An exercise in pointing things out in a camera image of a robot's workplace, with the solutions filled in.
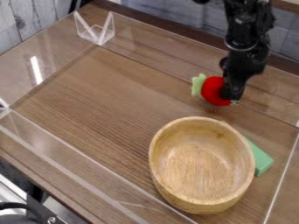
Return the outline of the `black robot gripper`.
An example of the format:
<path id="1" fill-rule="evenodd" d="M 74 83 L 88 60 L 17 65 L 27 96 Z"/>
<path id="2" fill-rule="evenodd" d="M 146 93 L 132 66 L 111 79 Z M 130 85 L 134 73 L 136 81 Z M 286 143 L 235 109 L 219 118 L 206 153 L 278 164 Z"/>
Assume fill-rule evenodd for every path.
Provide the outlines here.
<path id="1" fill-rule="evenodd" d="M 228 56 L 220 65 L 224 85 L 220 96 L 238 101 L 244 93 L 247 79 L 262 74 L 270 55 L 270 30 L 276 18 L 271 0 L 224 0 L 228 29 L 224 38 Z"/>

